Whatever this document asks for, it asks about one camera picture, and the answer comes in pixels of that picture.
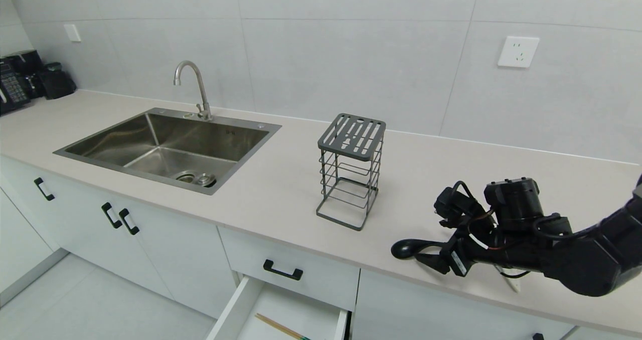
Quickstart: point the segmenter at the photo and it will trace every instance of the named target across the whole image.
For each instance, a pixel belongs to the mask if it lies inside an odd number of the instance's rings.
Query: dish rack
[[[324,132],[318,141],[323,187],[319,217],[363,229],[379,193],[385,130],[383,121],[341,113]]]

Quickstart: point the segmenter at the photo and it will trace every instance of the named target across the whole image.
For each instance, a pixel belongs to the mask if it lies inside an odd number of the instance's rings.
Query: white countertop
[[[442,275],[413,260],[401,261],[390,255],[390,246],[400,239],[445,241],[450,237],[452,230],[439,225],[432,205],[438,194],[457,180],[465,181],[481,201],[484,187],[491,181],[532,177],[541,190],[544,212],[568,216],[577,231],[630,199],[642,172],[636,164],[388,130],[379,196],[365,228],[358,232],[314,212],[322,199],[316,142],[328,123],[213,109],[218,116],[282,125],[213,196],[53,154],[153,107],[194,109],[194,105],[90,91],[51,101],[41,99],[0,118],[0,152],[100,189],[362,269],[504,308],[642,336],[642,276],[612,294],[594,298],[575,294],[558,281],[534,273],[521,279],[522,290],[517,294],[491,265],[474,265],[467,277],[459,278],[452,272]]]

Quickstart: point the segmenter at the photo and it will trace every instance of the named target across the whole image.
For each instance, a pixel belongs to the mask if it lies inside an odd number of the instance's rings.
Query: black telephone
[[[0,59],[0,115],[18,109],[30,101],[23,90],[18,73],[7,59]]]

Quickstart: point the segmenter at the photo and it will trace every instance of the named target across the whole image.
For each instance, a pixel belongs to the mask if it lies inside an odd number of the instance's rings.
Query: light switch
[[[500,67],[530,67],[538,44],[539,38],[507,37],[497,65]]]
[[[75,24],[65,24],[65,31],[67,32],[67,37],[70,41],[80,42],[80,34],[78,34],[78,29],[76,29]]]

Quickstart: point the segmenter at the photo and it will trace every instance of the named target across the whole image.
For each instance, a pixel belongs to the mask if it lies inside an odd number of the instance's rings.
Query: floor
[[[203,340],[214,323],[69,254],[0,308],[0,339]]]

